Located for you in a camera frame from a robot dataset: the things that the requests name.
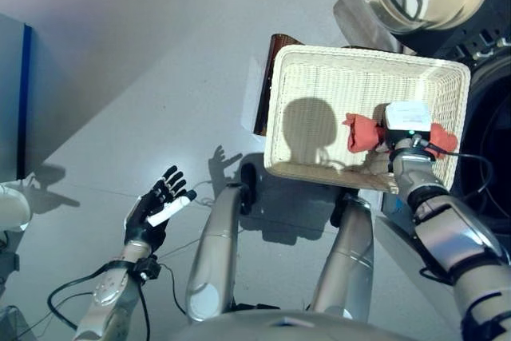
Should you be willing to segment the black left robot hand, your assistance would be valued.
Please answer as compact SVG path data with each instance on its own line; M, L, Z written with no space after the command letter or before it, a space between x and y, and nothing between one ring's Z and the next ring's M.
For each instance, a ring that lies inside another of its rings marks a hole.
M124 245L137 241L155 252L164 243L168 221L196 199L196 191L185 185L183 172L172 165L139 196L124 221Z

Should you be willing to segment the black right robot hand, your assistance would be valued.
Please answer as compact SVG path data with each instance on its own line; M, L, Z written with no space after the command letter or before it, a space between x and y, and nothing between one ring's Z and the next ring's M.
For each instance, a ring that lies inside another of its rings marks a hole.
M375 151L379 153L391 152L394 149L394 139L385 115L383 115L382 119L376 124L375 132L378 137Z

